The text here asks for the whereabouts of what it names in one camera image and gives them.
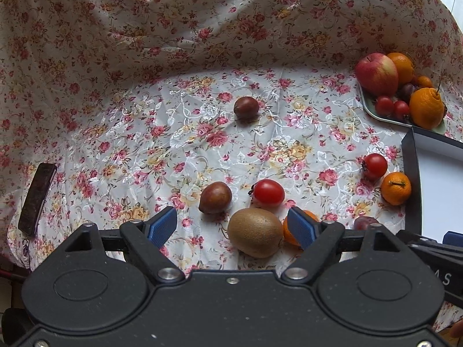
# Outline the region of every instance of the brown oval fruit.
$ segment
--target brown oval fruit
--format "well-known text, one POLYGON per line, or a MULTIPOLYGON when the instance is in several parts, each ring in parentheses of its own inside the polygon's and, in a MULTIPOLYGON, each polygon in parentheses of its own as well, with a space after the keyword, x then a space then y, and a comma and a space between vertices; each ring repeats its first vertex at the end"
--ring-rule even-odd
POLYGON ((233 246, 255 258, 273 255, 283 238, 283 225, 270 211, 244 208, 228 223, 228 237, 233 246))
POLYGON ((372 223, 379 223, 374 217, 358 217, 354 221, 354 229, 365 230, 372 223))
POLYGON ((253 97, 241 97, 235 102, 233 112, 238 119, 250 120, 259 113, 259 102, 253 97))
POLYGON ((232 191, 227 184, 216 181, 201 193, 198 209, 204 214, 217 214, 226 210, 232 200, 232 191))
POLYGON ((406 83, 399 90, 399 98, 402 99, 405 103, 410 103, 410 96, 413 94, 415 87, 411 83, 406 83))

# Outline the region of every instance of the orange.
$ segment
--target orange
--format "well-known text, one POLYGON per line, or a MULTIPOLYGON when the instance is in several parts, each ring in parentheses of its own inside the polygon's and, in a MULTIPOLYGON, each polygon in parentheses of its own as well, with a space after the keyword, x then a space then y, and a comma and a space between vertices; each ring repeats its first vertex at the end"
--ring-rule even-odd
POLYGON ((419 76, 418 78, 416 78, 416 82, 418 86, 421 86, 421 87, 434 87, 432 85, 432 80, 426 76, 419 76))
POLYGON ((411 195, 411 183, 406 174, 392 172, 381 183, 381 195, 393 206, 402 205, 411 195))
POLYGON ((411 59, 399 52, 392 52, 387 56, 397 68, 397 73, 399 73, 399 84, 410 83, 414 74, 413 62, 411 62, 411 59))
POLYGON ((444 117, 444 103, 436 89, 423 87, 410 97, 410 116, 423 129, 434 129, 444 117))
MULTIPOLYGON (((310 211, 308 210, 304 210, 304 212, 309 215, 312 219, 316 220, 317 222, 319 222, 320 220, 318 219, 318 217, 314 214, 314 213, 311 213, 310 211)), ((297 245, 298 247, 300 247, 300 244, 298 243, 298 241, 296 240, 296 238, 291 234, 291 232, 289 231, 288 229, 288 217, 285 218, 285 220, 283 221, 283 236, 285 237, 285 240, 290 243, 290 244, 293 244, 293 245, 297 245)))

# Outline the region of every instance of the tray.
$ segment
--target tray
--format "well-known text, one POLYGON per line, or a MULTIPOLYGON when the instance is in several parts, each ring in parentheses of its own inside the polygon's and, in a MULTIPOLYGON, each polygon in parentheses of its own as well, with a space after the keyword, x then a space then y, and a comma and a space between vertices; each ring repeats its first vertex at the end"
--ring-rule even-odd
POLYGON ((463 143, 413 126, 402 154, 411 182, 405 229, 439 243, 448 231, 463 233, 463 143))
MULTIPOLYGON (((360 86, 359 83, 358 83, 358 88, 360 90, 360 98, 362 99, 363 109, 370 116, 376 118, 379 121, 384 121, 385 123, 391 123, 391 124, 395 124, 395 125, 400 125, 400 126, 407 127, 407 128, 410 128, 412 126, 416 127, 416 125, 413 125, 413 124, 402 123, 401 121, 392 120, 392 119, 389 119, 389 118, 378 116, 376 114, 376 110, 374 109, 373 98, 367 96, 369 93, 367 91, 363 90, 363 87, 360 86)), ((445 119, 443 119, 440 122, 440 124, 436 128, 434 128, 432 131, 435 132, 435 133, 438 133, 438 134, 444 134, 445 131, 446 131, 445 119)))

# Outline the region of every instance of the red tomato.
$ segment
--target red tomato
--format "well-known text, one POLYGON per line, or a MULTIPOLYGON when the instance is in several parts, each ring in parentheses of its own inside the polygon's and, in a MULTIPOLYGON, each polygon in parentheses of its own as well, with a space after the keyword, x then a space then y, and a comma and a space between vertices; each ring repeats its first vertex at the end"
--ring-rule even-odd
POLYGON ((376 181, 384 176, 387 171, 387 160, 379 154, 370 154, 362 163, 363 175, 370 181, 376 181))
POLYGON ((394 117, 399 121, 405 121, 410 116, 410 108, 403 100, 394 103, 394 117))
POLYGON ((283 187, 276 181, 266 178, 257 181, 251 188, 249 195, 260 202, 262 206, 276 207, 285 199, 283 187))
POLYGON ((394 112, 394 102, 390 97, 378 97, 374 109, 378 116, 387 117, 394 112))

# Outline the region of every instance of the blue gripper pad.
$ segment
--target blue gripper pad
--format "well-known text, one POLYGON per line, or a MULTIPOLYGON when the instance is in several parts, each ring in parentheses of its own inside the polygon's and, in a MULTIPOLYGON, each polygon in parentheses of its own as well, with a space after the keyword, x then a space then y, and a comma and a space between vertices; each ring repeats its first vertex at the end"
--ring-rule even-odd
POLYGON ((167 206, 145 224, 145 235, 159 249, 177 228, 177 210, 167 206))
POLYGON ((288 229, 302 249, 306 249, 317 238, 313 223, 316 221, 300 208, 291 207, 288 210, 288 229))
POLYGON ((442 244, 463 248, 463 234, 449 231, 444 235, 442 244))

